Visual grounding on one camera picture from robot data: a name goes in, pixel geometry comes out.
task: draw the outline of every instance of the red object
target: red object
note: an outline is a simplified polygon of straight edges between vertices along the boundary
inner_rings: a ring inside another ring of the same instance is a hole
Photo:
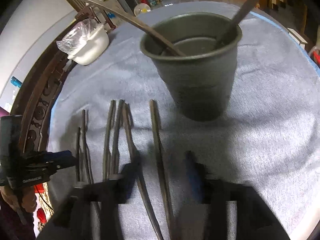
[[[45,217],[45,213],[43,211],[42,208],[39,208],[37,210],[37,218],[40,220],[41,223],[46,223],[47,222],[47,218]]]
[[[320,55],[318,55],[316,53],[316,51],[313,52],[313,60],[317,65],[319,65],[319,63],[320,63]]]
[[[148,1],[147,0],[140,0],[141,3],[145,3],[147,5],[149,5]]]
[[[0,107],[0,117],[5,115],[9,115],[9,113],[6,110],[4,110],[2,107]]]
[[[44,188],[43,188],[43,185],[42,183],[38,184],[38,185],[35,185],[34,186],[34,189],[35,189],[35,193],[44,193]]]

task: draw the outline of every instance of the plastic container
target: plastic container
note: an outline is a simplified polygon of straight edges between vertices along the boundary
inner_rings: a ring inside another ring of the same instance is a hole
[[[156,0],[148,0],[148,2],[149,2],[149,4],[150,4],[150,6],[155,6],[155,5],[157,5]]]
[[[98,24],[92,32],[87,43],[80,48],[74,55],[69,55],[78,64],[88,65],[96,60],[109,45],[109,37],[104,30],[103,24]]]

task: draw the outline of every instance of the carved wooden edge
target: carved wooden edge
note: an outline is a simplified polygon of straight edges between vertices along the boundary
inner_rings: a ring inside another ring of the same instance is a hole
[[[19,148],[23,153],[27,150],[46,150],[52,106],[68,74],[76,65],[72,61],[66,67],[68,55],[58,49],[56,41],[61,40],[85,18],[77,19],[47,47],[22,83],[10,114],[23,116],[19,140]]]

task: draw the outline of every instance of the metal cup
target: metal cup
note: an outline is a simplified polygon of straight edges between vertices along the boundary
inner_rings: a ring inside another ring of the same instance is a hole
[[[208,121],[227,107],[237,66],[237,25],[214,49],[215,38],[230,19],[213,13],[188,13],[164,20],[153,28],[175,44],[186,57],[171,54],[148,34],[140,49],[155,64],[176,106],[188,118]]]

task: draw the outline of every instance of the metal rod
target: metal rod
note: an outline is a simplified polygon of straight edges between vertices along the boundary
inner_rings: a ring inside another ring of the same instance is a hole
[[[106,126],[106,136],[104,140],[104,150],[103,150],[103,166],[102,166],[102,177],[103,181],[106,181],[110,175],[110,166],[111,166],[111,152],[109,148],[110,143],[110,131],[112,126],[112,119],[115,113],[116,101],[110,101],[110,107],[108,112],[108,121]]]
[[[168,48],[169,51],[173,55],[177,56],[185,56],[183,52],[181,52],[177,47],[175,47],[169,40],[167,40],[164,36],[159,34],[156,30],[154,30],[152,27],[146,25],[143,21],[138,19],[137,17],[132,16],[131,14],[124,12],[124,11],[119,11],[115,9],[114,7],[108,7],[107,4],[103,1],[99,0],[80,0],[83,2],[87,2],[91,5],[95,5],[98,8],[103,8],[104,10],[113,13],[114,15],[118,16],[120,19],[129,22],[133,26],[139,28],[140,30],[144,31],[145,33],[148,33],[150,36],[156,39],[156,41],[159,41],[161,45],[163,45],[165,48]]]
[[[92,171],[90,173],[91,165],[89,165],[89,155],[87,152],[86,130],[85,130],[85,110],[82,110],[82,146],[84,152],[84,166],[89,184],[93,183]],[[100,221],[100,206],[98,202],[94,202],[98,219]]]
[[[234,29],[244,19],[244,17],[246,17],[246,15],[255,7],[257,2],[259,2],[259,0],[246,0],[246,2],[241,6],[239,11],[226,26],[225,30],[223,30],[217,36],[215,47],[218,47],[219,44],[223,42],[223,40],[232,31],[232,29]]]
[[[76,139],[76,180],[77,182],[80,181],[80,134],[81,134],[81,128],[78,127],[77,131],[77,139]]]
[[[160,189],[161,195],[164,205],[164,212],[168,224],[169,236],[170,239],[174,239],[174,232],[173,232],[173,211],[172,211],[172,204],[171,204],[171,197],[170,197],[170,190],[169,190],[169,183],[166,180],[165,173],[164,173],[164,164],[162,159],[162,145],[159,136],[159,124],[158,124],[158,106],[156,101],[150,100],[150,112],[151,112],[151,122],[152,122],[152,133],[153,133],[153,141],[155,144],[155,154],[156,154],[156,162],[158,168],[158,176],[160,182]]]
[[[129,153],[130,153],[130,159],[131,161],[134,159],[135,156],[139,155],[139,151],[136,149],[133,140],[132,140],[132,134],[131,134],[131,127],[129,123],[129,116],[128,116],[128,106],[127,104],[124,104],[123,109],[123,123],[124,123],[124,130],[125,130],[125,135],[127,137],[127,143],[128,143],[128,148],[129,148]],[[137,179],[137,184],[138,184],[138,189],[141,194],[141,198],[143,201],[143,204],[147,210],[148,217],[150,219],[151,225],[156,233],[156,236],[158,240],[164,240],[160,226],[158,223],[158,220],[156,219],[155,212],[153,211],[151,201],[148,195],[147,187],[146,187],[146,182],[144,180],[142,170],[138,172],[138,179]]]
[[[89,170],[88,152],[86,143],[86,131],[85,131],[85,110],[82,110],[82,148],[84,152],[84,166],[89,184],[92,184],[91,174]]]
[[[120,131],[120,122],[122,118],[122,107],[124,101],[119,100],[117,116],[116,116],[116,126],[115,132],[113,134],[113,144],[112,144],[112,156],[111,156],[111,174],[118,174],[119,172],[119,149],[118,149],[118,141],[119,141],[119,131]]]

